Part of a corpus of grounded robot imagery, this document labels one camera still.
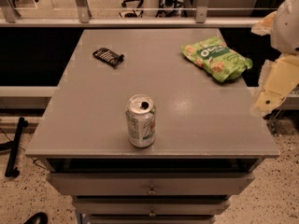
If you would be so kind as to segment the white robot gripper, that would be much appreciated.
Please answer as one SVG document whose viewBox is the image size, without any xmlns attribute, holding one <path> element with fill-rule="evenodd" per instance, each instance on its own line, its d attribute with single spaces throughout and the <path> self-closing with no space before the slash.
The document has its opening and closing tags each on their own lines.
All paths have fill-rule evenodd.
<svg viewBox="0 0 299 224">
<path fill-rule="evenodd" d="M 284 55 L 263 64 L 254 108 L 270 113 L 299 84 L 299 0 L 285 0 L 277 12 L 266 15 L 251 28 L 256 35 L 270 35 L 271 46 Z"/>
</svg>

